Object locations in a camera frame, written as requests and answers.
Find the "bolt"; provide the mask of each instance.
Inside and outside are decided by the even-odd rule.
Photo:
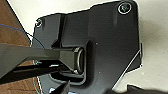
[[[131,4],[129,4],[129,3],[122,3],[118,7],[118,11],[121,14],[127,14],[128,12],[130,12],[130,10],[131,10]]]
[[[36,24],[37,27],[40,27],[42,25],[42,20],[37,19],[35,24]]]

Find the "screw head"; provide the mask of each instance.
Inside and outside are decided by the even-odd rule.
[[[36,27],[40,27],[42,25],[42,20],[37,19],[35,24],[36,24]]]
[[[118,11],[121,14],[127,14],[131,11],[131,4],[130,3],[122,3],[118,7]]]

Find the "black metal bracket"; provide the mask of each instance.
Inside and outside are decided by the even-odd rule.
[[[44,75],[60,70],[83,73],[83,48],[41,49],[9,44],[0,44],[0,84]],[[53,63],[33,66],[19,64],[27,60],[56,60]]]

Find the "screw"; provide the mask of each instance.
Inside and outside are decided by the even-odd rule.
[[[131,10],[131,4],[129,3],[122,3],[120,4],[120,6],[118,7],[118,11],[121,13],[121,14],[127,14],[129,13]]]
[[[42,20],[37,19],[35,24],[36,24],[37,27],[40,27],[42,25]]]

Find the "black plastic panel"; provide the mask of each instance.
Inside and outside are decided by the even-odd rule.
[[[118,11],[118,7],[123,3],[131,5],[131,10],[127,14]],[[42,18],[49,21],[50,17],[59,19],[59,15],[53,14]],[[43,26],[35,27],[34,34],[41,40],[44,37],[40,33],[44,33],[47,37],[43,41],[49,42],[42,41],[42,43],[47,47],[58,39],[57,35],[49,35],[47,32],[51,29],[52,34],[58,34],[60,30],[58,23],[61,22],[50,20],[49,23],[55,24],[56,27],[46,26],[45,23],[44,28],[47,29],[41,29]],[[61,44],[62,47],[84,47],[87,56],[84,74],[86,79],[82,85],[71,83],[70,91],[80,94],[102,94],[114,86],[131,61],[133,64],[127,71],[134,70],[141,64],[138,53],[140,48],[136,3],[132,0],[109,2],[95,5],[89,10],[66,14]],[[37,42],[32,45],[32,47],[38,46]],[[51,78],[50,75],[40,76],[40,81],[44,93],[48,93],[51,87],[56,88],[63,82]]]

